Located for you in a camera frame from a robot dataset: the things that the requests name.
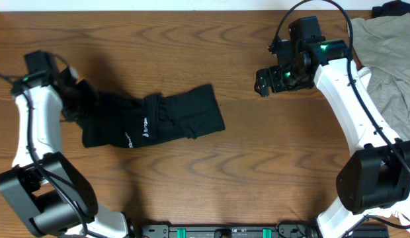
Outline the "black t-shirt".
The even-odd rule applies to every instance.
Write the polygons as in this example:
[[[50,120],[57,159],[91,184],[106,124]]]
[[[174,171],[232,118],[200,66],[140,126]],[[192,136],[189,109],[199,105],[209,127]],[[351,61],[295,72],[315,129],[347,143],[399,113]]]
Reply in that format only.
[[[179,95],[159,93],[143,99],[98,92],[82,103],[75,121],[83,131],[84,147],[139,148],[226,128],[209,84]]]

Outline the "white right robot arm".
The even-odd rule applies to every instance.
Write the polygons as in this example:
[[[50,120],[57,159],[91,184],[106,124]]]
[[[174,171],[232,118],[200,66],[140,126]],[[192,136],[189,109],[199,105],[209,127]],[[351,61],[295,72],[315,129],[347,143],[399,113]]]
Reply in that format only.
[[[410,232],[410,140],[382,118],[352,70],[349,47],[323,37],[276,39],[269,47],[275,66],[258,70],[255,90],[270,93],[316,87],[329,102],[347,139],[350,159],[336,178],[337,198],[317,217],[322,237],[347,237],[364,221]]]

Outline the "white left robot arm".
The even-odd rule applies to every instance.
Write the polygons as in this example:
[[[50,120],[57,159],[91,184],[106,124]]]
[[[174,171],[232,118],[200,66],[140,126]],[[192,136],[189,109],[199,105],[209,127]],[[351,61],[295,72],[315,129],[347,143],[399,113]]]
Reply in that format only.
[[[35,237],[129,237],[122,212],[97,202],[93,187],[62,153],[60,117],[77,89],[72,67],[35,69],[13,83],[19,142],[0,193]]]

